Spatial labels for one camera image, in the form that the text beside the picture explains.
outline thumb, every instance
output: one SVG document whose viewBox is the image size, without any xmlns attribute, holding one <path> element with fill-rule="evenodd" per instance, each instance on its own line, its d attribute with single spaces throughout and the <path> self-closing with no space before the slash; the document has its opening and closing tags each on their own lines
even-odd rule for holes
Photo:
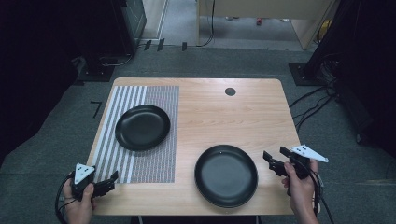
<svg viewBox="0 0 396 224">
<path fill-rule="evenodd" d="M 91 197 L 93 195 L 93 184 L 89 184 L 85 189 L 84 189 L 84 194 L 82 195 L 82 204 L 87 205 L 91 207 Z"/>
<path fill-rule="evenodd" d="M 284 166 L 285 166 L 285 171 L 286 171 L 286 173 L 288 173 L 289 179 L 291 180 L 291 182 L 293 182 L 293 180 L 295 180 L 295 179 L 298 179 L 296 170 L 294 169 L 294 166 L 291 165 L 290 162 L 286 161 Z"/>
</svg>

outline hand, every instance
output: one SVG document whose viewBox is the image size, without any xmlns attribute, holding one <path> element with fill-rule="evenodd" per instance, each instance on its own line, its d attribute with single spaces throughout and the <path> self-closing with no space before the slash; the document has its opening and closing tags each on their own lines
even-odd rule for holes
<svg viewBox="0 0 396 224">
<path fill-rule="evenodd" d="M 318 162 L 311 160 L 310 167 L 313 172 L 317 172 Z M 311 177 L 300 179 L 289 162 L 285 162 L 285 170 L 289 178 L 283 179 L 282 183 L 285 188 L 291 187 L 290 207 L 294 215 L 301 224 L 318 223 L 312 206 L 315 184 Z"/>
<path fill-rule="evenodd" d="M 73 198 L 70 183 L 71 179 L 68 179 L 64 183 L 63 188 L 64 204 L 70 203 L 65 207 L 67 219 L 70 224 L 88 224 L 91 222 L 92 210 L 96 207 L 96 204 L 92 199 L 93 184 L 89 184 L 84 189 L 82 200 L 79 202 Z"/>
</svg>

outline table top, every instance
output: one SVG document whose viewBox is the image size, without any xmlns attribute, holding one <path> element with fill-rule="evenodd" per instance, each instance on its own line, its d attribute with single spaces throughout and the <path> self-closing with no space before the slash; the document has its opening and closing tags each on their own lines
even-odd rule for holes
<svg viewBox="0 0 396 224">
<path fill-rule="evenodd" d="M 262 158 L 266 150 L 274 159 L 286 161 L 279 148 L 300 145 L 279 80 L 121 77 L 114 81 L 112 91 L 115 86 L 179 86 L 175 182 L 116 184 L 114 190 L 96 199 L 96 215 L 292 214 L 289 197 L 280 183 L 282 177 L 269 170 L 268 162 Z M 227 88 L 235 89 L 235 95 L 227 95 Z M 105 116 L 87 164 L 92 164 L 104 120 Z M 243 149 L 257 167 L 256 192 L 239 207 L 215 206 L 195 186 L 195 163 L 204 151 L 216 145 Z"/>
</svg>

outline wire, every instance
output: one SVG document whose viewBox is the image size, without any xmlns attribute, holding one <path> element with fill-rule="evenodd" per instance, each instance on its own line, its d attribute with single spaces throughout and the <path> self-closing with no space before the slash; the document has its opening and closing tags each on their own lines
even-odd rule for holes
<svg viewBox="0 0 396 224">
<path fill-rule="evenodd" d="M 307 168 L 305 167 L 300 161 L 294 159 L 293 157 L 290 157 L 290 160 L 293 163 L 298 163 L 301 167 L 303 167 L 305 169 L 305 171 L 309 174 L 309 176 L 311 177 L 314 186 L 315 186 L 315 190 L 314 190 L 314 194 L 315 194 L 315 198 L 314 198 L 314 213 L 315 216 L 318 214 L 318 205 L 319 205 L 319 199 L 320 199 L 320 185 L 318 184 L 317 180 L 312 176 L 312 174 L 315 175 L 315 172 L 312 171 L 311 168 Z"/>
<path fill-rule="evenodd" d="M 326 98 L 328 98 L 328 97 L 329 97 L 329 96 L 325 96 L 325 97 L 319 99 L 318 102 L 317 102 L 317 104 L 316 104 L 315 106 L 313 106 L 313 107 L 307 109 L 307 110 L 306 110 L 304 113 L 302 113 L 302 114 L 299 114 L 299 115 L 294 116 L 293 118 L 294 118 L 294 119 L 297 119 L 297 118 L 300 117 L 300 116 L 303 116 L 303 117 L 304 117 L 309 111 L 311 111 L 311 110 L 317 108 L 318 106 L 320 106 L 320 105 L 319 105 L 319 102 L 320 102 L 321 100 L 326 99 Z"/>
<path fill-rule="evenodd" d="M 329 206 L 327 206 L 327 203 L 326 203 L 326 201 L 324 200 L 323 196 L 320 197 L 320 200 L 323 202 L 324 207 L 326 208 L 327 216 L 329 217 L 330 222 L 331 222 L 332 224 L 334 224 L 334 220 L 332 219 L 332 214 L 330 213 Z"/>
<path fill-rule="evenodd" d="M 104 66 L 104 67 L 107 67 L 107 66 L 121 66 L 121 65 L 125 65 L 126 63 L 128 63 L 129 61 L 131 61 L 131 59 L 133 58 L 133 54 L 127 54 L 127 56 L 129 56 L 129 58 L 128 58 L 128 60 L 126 60 L 125 62 L 123 62 L 123 63 L 101 63 L 101 65 L 102 66 Z"/>
<path fill-rule="evenodd" d="M 56 217 L 58 218 L 58 220 L 59 220 L 62 224 L 67 224 L 67 222 L 64 220 L 64 215 L 61 213 L 61 209 L 64 208 L 64 207 L 65 207 L 66 205 L 68 205 L 69 203 L 62 205 L 61 207 L 58 207 L 58 206 L 59 206 L 59 198 L 61 197 L 61 192 L 62 192 L 62 189 L 64 188 L 64 183 L 66 183 L 66 181 L 67 181 L 69 178 L 74 177 L 74 175 L 75 175 L 75 172 L 73 171 L 70 175 L 68 175 L 68 176 L 64 179 L 64 181 L 62 181 L 62 184 L 61 184 L 61 186 L 58 188 L 58 193 L 56 194 L 56 198 L 55 198 L 55 215 L 56 215 Z"/>
<path fill-rule="evenodd" d="M 300 122 L 298 123 L 297 133 L 300 131 L 300 128 L 301 128 L 301 126 L 303 125 L 303 123 L 304 123 L 307 119 L 309 119 L 310 117 L 312 117 L 313 115 L 315 115 L 316 113 L 318 113 L 319 110 L 320 110 L 321 108 L 323 108 L 323 106 L 325 106 L 326 104 L 328 104 L 332 98 L 333 98 L 333 97 L 329 97 L 329 99 L 328 99 L 324 104 L 320 105 L 319 108 L 318 108 L 317 110 L 315 110 L 314 112 L 312 112 L 312 113 L 311 113 L 310 115 L 308 115 L 307 117 L 301 119 Z"/>
<path fill-rule="evenodd" d="M 213 5 L 212 5 L 212 24 L 211 24 L 211 30 L 210 30 L 210 37 L 207 39 L 206 43 L 204 43 L 203 45 L 197 45 L 196 47 L 204 47 L 204 46 L 208 45 L 213 40 L 213 37 L 215 36 L 215 29 L 213 27 L 213 17 L 215 15 L 215 4 L 216 4 L 216 0 L 213 0 Z"/>
<path fill-rule="evenodd" d="M 314 93 L 317 92 L 317 91 L 324 90 L 325 88 L 327 88 L 327 86 L 323 86 L 323 87 L 317 88 L 317 89 L 314 90 L 314 91 L 311 91 L 311 92 L 309 92 L 309 93 L 306 93 L 305 95 L 303 95 L 302 97 L 298 98 L 298 99 L 295 100 L 293 103 L 291 103 L 291 105 L 289 105 L 289 108 L 292 108 L 294 105 L 296 105 L 298 102 L 300 102 L 300 101 L 303 100 L 304 98 L 306 98 L 306 97 L 308 97 L 308 96 L 314 94 Z"/>
</svg>

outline striped mat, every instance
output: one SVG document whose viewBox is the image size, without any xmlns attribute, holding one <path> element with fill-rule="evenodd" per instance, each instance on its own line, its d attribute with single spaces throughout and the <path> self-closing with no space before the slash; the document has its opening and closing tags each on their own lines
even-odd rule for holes
<svg viewBox="0 0 396 224">
<path fill-rule="evenodd" d="M 171 120 L 166 138 L 147 151 L 134 152 L 117 142 L 117 121 L 130 108 L 156 105 Z M 119 171 L 116 183 L 174 183 L 177 146 L 178 86 L 115 86 L 100 132 L 92 164 L 95 182 L 109 179 Z"/>
</svg>

